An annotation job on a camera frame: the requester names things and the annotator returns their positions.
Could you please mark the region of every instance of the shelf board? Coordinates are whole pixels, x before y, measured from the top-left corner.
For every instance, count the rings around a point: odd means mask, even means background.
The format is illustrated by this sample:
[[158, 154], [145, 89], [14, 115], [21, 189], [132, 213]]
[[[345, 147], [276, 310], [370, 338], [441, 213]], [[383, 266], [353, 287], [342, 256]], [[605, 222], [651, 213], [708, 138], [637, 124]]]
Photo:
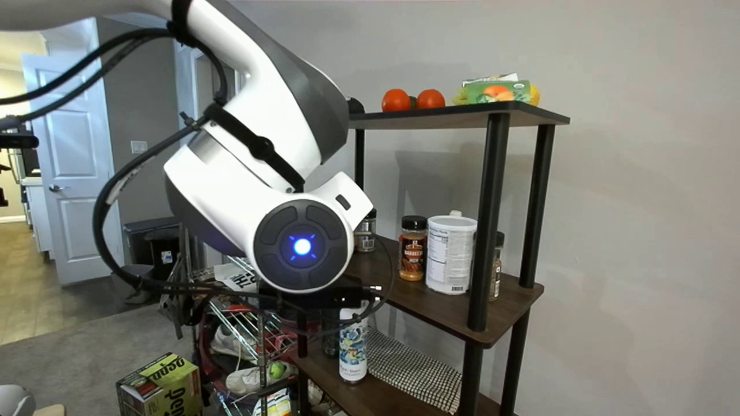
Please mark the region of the shelf board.
[[500, 298], [487, 302], [486, 330], [471, 330], [466, 329], [468, 295], [445, 295], [428, 289], [422, 282], [396, 278], [396, 249], [396, 241], [376, 238], [374, 252], [353, 255], [345, 275], [359, 280], [362, 287], [382, 287], [382, 294], [390, 304], [486, 349], [491, 347], [544, 294], [540, 283], [524, 289], [518, 287], [516, 278], [503, 275]]
[[[326, 359], [317, 341], [310, 341], [310, 354], [304, 359], [293, 359], [293, 363], [337, 402], [352, 416], [376, 416], [376, 413], [402, 413], [402, 416], [443, 416], [441, 408], [426, 404], [379, 379], [367, 374], [359, 384], [346, 384], [339, 377], [337, 361]], [[479, 413], [496, 416], [500, 404], [479, 394]]]
[[486, 126], [487, 115], [508, 112], [511, 126], [537, 126], [537, 124], [568, 124], [567, 115], [530, 105], [524, 101], [491, 101], [491, 104], [466, 104], [443, 105], [428, 110], [404, 112], [352, 112], [349, 126], [353, 130], [468, 130]]

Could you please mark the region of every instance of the orange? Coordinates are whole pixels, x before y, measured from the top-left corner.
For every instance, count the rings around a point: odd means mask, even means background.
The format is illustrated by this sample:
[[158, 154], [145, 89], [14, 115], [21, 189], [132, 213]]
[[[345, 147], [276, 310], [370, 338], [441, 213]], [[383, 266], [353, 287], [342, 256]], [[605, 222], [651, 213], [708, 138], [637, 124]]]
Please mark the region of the orange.
[[409, 110], [414, 109], [411, 96], [402, 88], [390, 88], [383, 94], [382, 109], [386, 112]]
[[443, 94], [434, 88], [421, 89], [415, 99], [417, 109], [441, 109], [443, 105]]

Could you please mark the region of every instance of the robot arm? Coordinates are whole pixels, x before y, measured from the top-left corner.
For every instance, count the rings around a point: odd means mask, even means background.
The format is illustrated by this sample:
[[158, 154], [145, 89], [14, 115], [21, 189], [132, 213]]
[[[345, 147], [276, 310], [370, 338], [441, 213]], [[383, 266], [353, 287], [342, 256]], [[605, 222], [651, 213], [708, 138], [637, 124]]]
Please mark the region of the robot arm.
[[311, 294], [334, 282], [371, 203], [345, 173], [311, 192], [300, 188], [346, 141], [342, 93], [229, 3], [5, 0], [0, 29], [116, 11], [185, 15], [187, 33], [248, 79], [164, 164], [172, 213], [215, 249], [245, 255], [279, 290]]

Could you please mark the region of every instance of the carpet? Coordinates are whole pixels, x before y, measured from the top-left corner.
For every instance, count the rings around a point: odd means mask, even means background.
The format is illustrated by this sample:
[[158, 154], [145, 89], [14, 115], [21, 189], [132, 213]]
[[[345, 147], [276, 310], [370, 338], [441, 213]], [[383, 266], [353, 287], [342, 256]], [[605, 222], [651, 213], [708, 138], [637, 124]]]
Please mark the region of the carpet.
[[190, 329], [178, 340], [158, 304], [95, 319], [0, 347], [0, 384], [24, 385], [37, 407], [67, 416], [118, 413], [116, 381], [164, 352], [191, 359]]

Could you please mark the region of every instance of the glowing blue light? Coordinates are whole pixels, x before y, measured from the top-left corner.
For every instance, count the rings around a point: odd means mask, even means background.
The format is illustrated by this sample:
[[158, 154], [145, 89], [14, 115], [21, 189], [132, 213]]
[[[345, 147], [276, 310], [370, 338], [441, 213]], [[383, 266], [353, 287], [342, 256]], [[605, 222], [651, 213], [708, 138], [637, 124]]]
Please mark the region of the glowing blue light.
[[295, 252], [297, 256], [310, 255], [310, 249], [311, 249], [311, 244], [310, 244], [306, 238], [297, 238], [297, 241], [293, 242], [293, 252]]

